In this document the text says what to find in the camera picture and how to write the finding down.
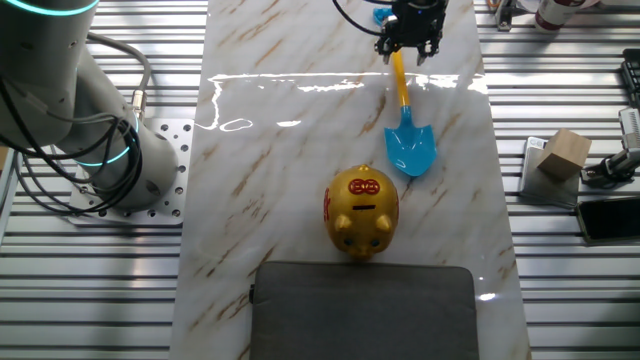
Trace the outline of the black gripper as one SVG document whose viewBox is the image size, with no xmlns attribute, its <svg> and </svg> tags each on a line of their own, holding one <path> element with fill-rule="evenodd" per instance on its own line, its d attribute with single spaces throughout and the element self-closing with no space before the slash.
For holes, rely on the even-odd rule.
<svg viewBox="0 0 640 360">
<path fill-rule="evenodd" d="M 375 43 L 376 52 L 388 64 L 401 47 L 417 48 L 417 64 L 439 52 L 443 36 L 447 0 L 393 1 L 377 9 L 377 24 L 383 35 Z"/>
</svg>

